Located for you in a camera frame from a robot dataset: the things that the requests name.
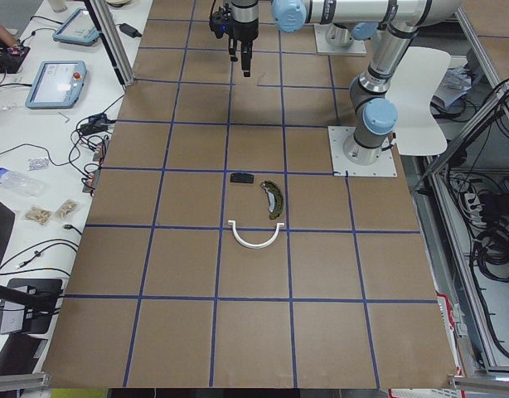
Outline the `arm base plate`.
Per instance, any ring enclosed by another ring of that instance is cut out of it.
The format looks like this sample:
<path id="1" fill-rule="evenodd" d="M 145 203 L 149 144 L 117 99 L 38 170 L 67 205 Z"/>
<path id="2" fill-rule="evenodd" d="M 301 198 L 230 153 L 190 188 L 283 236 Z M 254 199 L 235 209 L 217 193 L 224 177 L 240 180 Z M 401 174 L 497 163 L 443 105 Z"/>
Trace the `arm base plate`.
<path id="1" fill-rule="evenodd" d="M 365 56 L 367 53 L 364 41 L 355 40 L 351 33 L 334 24 L 315 24 L 314 35 L 317 53 L 332 56 Z"/>
<path id="2" fill-rule="evenodd" d="M 397 177 L 388 138 L 379 148 L 368 149 L 356 143 L 355 127 L 329 126 L 327 129 L 334 176 Z"/>

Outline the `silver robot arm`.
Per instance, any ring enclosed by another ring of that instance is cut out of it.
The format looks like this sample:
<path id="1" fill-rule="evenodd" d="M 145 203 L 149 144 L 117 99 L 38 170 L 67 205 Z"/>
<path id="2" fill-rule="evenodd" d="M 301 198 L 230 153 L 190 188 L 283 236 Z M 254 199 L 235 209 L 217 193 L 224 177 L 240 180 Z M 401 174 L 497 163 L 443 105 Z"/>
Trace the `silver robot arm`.
<path id="1" fill-rule="evenodd" d="M 385 98 L 390 80 L 422 26 L 439 23 L 456 12 L 459 1 L 273 1 L 274 22 L 282 32 L 304 25 L 335 24 L 350 28 L 361 22 L 385 27 L 367 70 L 351 83 L 350 96 L 357 126 L 344 145 L 346 157 L 371 165 L 395 127 L 395 106 Z"/>

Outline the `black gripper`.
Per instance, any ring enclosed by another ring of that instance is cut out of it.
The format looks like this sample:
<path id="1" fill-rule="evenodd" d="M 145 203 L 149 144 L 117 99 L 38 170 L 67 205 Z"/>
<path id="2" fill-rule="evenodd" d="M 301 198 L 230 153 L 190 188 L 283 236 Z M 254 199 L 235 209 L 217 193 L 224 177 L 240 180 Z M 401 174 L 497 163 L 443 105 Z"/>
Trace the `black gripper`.
<path id="1" fill-rule="evenodd" d="M 232 0 L 230 2 L 233 37 L 228 41 L 231 61 L 237 60 L 237 40 L 241 42 L 240 62 L 244 77 L 251 77 L 253 41 L 259 34 L 259 1 Z"/>

